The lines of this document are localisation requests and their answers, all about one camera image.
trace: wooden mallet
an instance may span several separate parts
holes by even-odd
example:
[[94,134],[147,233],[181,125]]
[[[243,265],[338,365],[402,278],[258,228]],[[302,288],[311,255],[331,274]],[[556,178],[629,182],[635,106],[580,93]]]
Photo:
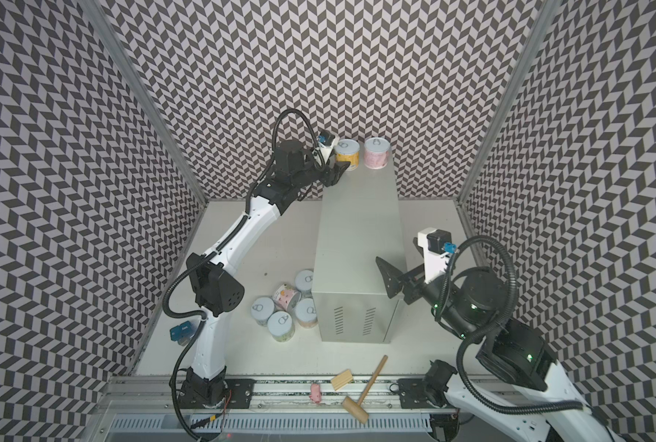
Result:
[[363,408],[360,405],[363,404],[365,397],[368,395],[368,392],[370,391],[370,387],[372,387],[372,385],[375,383],[375,379],[377,379],[377,376],[379,376],[380,371],[382,371],[382,367],[385,366],[385,362],[387,362],[386,355],[382,357],[382,360],[380,361],[380,365],[377,366],[375,373],[373,373],[373,376],[370,378],[370,381],[365,387],[363,393],[360,395],[360,399],[358,399],[357,403],[355,403],[355,401],[350,399],[350,397],[348,396],[345,396],[345,400],[343,401],[343,408],[346,411],[348,411],[350,414],[352,414],[353,417],[359,420],[360,423],[363,425],[367,423],[370,415],[368,414],[367,411],[363,410]]

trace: can lid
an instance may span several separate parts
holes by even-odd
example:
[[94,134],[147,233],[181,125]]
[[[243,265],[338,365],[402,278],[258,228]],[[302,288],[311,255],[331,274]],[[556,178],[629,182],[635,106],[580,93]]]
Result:
[[250,314],[255,320],[266,321],[274,313],[274,310],[274,301],[267,296],[262,296],[254,302]]
[[341,155],[352,155],[360,150],[360,143],[353,139],[341,139],[335,146],[335,152]]
[[291,331],[293,320],[287,312],[276,312],[269,317],[267,328],[273,336],[280,337]]
[[372,137],[365,140],[365,148],[370,152],[381,154],[389,150],[389,141],[381,137]]
[[296,287],[301,291],[310,291],[311,286],[313,285],[313,271],[311,270],[301,270],[296,275],[296,280],[294,281]]
[[311,298],[298,301],[294,314],[296,314],[296,318],[302,323],[312,323],[318,318],[316,314],[316,304]]

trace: blue object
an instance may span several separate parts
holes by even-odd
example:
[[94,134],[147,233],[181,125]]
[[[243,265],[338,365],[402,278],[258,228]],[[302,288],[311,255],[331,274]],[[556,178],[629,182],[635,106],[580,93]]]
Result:
[[185,337],[190,337],[195,332],[195,327],[190,321],[186,321],[181,325],[172,327],[169,331],[171,332],[172,341],[180,341]]

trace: metal box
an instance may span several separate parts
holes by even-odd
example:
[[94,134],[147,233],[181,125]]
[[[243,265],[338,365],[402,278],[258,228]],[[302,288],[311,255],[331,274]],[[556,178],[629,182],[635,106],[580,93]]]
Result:
[[391,161],[361,164],[323,189],[312,288],[323,341],[391,340],[403,301],[387,297],[376,256],[406,270]]

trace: black and white geometric wallpaper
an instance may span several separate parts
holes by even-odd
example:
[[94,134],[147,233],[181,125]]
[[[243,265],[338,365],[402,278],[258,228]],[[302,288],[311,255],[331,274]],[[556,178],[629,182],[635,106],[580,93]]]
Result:
[[387,137],[403,197],[453,197],[542,0],[101,3],[208,197],[244,196],[287,107]]
[[656,1],[567,0],[467,204],[620,434],[656,441]]
[[0,441],[80,434],[199,210],[78,6],[0,0]]

